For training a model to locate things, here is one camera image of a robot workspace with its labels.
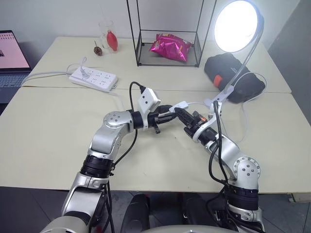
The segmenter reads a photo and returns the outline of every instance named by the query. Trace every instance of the laptop keyboard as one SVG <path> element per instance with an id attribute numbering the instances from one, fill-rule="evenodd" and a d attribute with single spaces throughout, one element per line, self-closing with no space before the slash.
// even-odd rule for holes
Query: laptop keyboard
<path id="1" fill-rule="evenodd" d="M 20 87 L 27 74 L 21 75 L 0 75 L 0 87 Z"/>

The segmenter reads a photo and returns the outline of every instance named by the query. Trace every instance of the lamp arm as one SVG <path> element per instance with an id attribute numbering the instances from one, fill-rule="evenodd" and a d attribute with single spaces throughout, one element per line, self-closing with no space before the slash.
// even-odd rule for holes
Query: lamp arm
<path id="1" fill-rule="evenodd" d="M 259 41 L 260 41 L 260 38 L 261 38 L 261 35 L 262 35 L 262 32 L 263 32 L 263 25 L 264 25 L 264 19 L 262 16 L 260 16 L 260 29 L 258 31 L 258 34 L 257 34 L 257 37 L 256 37 L 256 40 L 250 50 L 250 52 L 248 53 L 246 59 L 244 60 L 242 66 L 240 67 L 240 69 L 238 70 L 238 72 L 233 76 L 233 78 L 227 83 L 227 85 L 225 86 L 224 88 L 224 93 L 227 93 L 228 91 L 228 88 L 238 79 L 238 77 L 240 76 L 242 70 L 245 68 L 247 62 L 249 61 L 249 59 L 251 58 L 253 52 L 255 51 Z"/>

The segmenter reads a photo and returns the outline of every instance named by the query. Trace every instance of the pink snack bag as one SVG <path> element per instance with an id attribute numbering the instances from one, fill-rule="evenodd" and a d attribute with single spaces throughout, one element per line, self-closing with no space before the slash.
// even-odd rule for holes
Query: pink snack bag
<path id="1" fill-rule="evenodd" d="M 157 34 L 156 41 L 149 51 L 156 52 L 169 59 L 186 62 L 190 46 L 190 42 L 173 34 Z"/>

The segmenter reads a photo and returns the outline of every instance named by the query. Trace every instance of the white tabletop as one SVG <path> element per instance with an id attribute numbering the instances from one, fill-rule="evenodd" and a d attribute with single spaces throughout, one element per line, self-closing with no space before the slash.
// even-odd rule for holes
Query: white tabletop
<path id="1" fill-rule="evenodd" d="M 153 90 L 218 91 L 207 74 L 204 73 L 206 60 L 211 56 L 224 53 L 213 41 L 207 41 L 200 67 L 137 67 L 131 39 L 119 39 L 119 51 L 104 54 L 102 57 L 93 52 L 95 39 L 81 37 L 56 38 L 32 73 L 55 70 L 66 71 L 69 64 L 80 63 L 82 57 L 86 56 L 88 60 L 85 66 L 95 67 L 117 75 L 119 78 L 117 89 L 128 89 L 131 81 L 137 81 L 143 85 L 148 85 Z M 248 52 L 249 48 L 245 48 L 234 53 L 234 55 L 243 62 Z M 268 81 L 267 92 L 291 92 L 262 44 L 259 44 L 256 48 L 247 67 L 250 71 L 265 76 Z M 25 85 L 80 87 L 71 83 L 66 75 L 29 80 Z"/>
<path id="2" fill-rule="evenodd" d="M 128 90 L 116 90 L 129 108 Z M 204 91 L 157 91 L 162 104 L 202 101 Z M 114 96 L 87 88 L 22 87 L 0 116 L 0 186 L 69 189 L 104 115 L 118 109 Z M 241 150 L 261 165 L 259 191 L 311 191 L 311 127 L 291 94 L 265 93 L 246 105 L 249 135 Z M 207 108 L 191 106 L 206 114 Z M 241 106 L 226 102 L 223 119 L 230 136 L 244 130 Z M 137 143 L 111 177 L 113 190 L 216 192 L 207 154 L 175 119 L 139 131 Z M 120 154 L 133 139 L 122 141 Z M 221 177 L 217 163 L 213 171 Z"/>

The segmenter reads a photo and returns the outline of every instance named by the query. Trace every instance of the power strip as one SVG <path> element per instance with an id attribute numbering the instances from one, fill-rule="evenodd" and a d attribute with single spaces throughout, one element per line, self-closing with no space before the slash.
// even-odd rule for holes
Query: power strip
<path id="1" fill-rule="evenodd" d="M 82 67 L 85 74 L 81 72 L 79 67 L 73 74 L 70 75 L 69 80 L 73 83 L 94 88 L 100 91 L 109 92 L 116 86 L 118 78 L 115 74 L 110 74 L 104 71 Z"/>

